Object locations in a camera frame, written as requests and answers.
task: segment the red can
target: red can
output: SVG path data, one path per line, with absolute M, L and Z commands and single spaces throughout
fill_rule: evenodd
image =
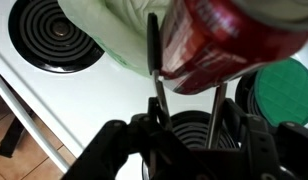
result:
M 272 1 L 276 11 L 257 0 L 172 0 L 160 32 L 164 85 L 196 94 L 300 50 L 308 5 Z

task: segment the metal rod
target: metal rod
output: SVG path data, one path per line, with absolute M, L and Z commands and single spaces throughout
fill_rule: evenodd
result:
M 166 101 L 164 86 L 163 86 L 163 83 L 159 80 L 159 71 L 154 70 L 152 74 L 153 74 L 153 81 L 154 81 L 157 99 L 158 99 L 158 102 L 160 104 L 160 108 L 163 111 L 163 114 L 164 114 L 164 117 L 165 117 L 164 119 L 166 120 L 166 122 L 164 124 L 165 129 L 172 131 L 173 125 L 172 125 L 170 113 L 169 113 L 169 110 L 168 110 L 168 107 L 167 107 L 167 101 Z
M 4 81 L 0 77 L 0 95 L 6 104 L 11 108 L 14 115 L 20 120 L 25 129 L 33 137 L 33 139 L 39 144 L 43 151 L 51 158 L 51 160 L 60 168 L 62 172 L 66 172 L 69 169 L 69 164 L 64 158 L 54 149 L 52 144 L 44 137 L 41 131 L 37 128 L 32 118 L 27 114 L 22 105 L 15 98 L 13 93 L 6 86 Z
M 205 147 L 208 149 L 216 149 L 222 129 L 222 109 L 225 100 L 227 84 L 221 84 L 216 88 L 214 104 L 211 119 L 209 122 L 209 131 L 206 138 Z

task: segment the wooden floor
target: wooden floor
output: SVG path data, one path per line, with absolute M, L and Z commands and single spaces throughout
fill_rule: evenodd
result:
M 0 141 L 13 119 L 13 114 L 0 114 Z M 75 157 L 68 149 L 38 117 L 35 117 L 34 121 L 65 160 L 72 164 Z M 22 139 L 12 158 L 0 156 L 0 180 L 54 180 L 60 179 L 62 175 L 62 172 L 26 131 L 22 134 Z

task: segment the black plastic grip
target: black plastic grip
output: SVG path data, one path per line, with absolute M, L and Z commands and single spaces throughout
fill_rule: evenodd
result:
M 149 13 L 147 17 L 147 63 L 150 75 L 162 67 L 162 53 L 157 16 Z

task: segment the green lid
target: green lid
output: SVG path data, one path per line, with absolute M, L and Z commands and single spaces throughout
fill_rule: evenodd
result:
M 255 97 L 273 126 L 283 121 L 308 123 L 308 69 L 289 58 L 265 67 L 255 79 Z

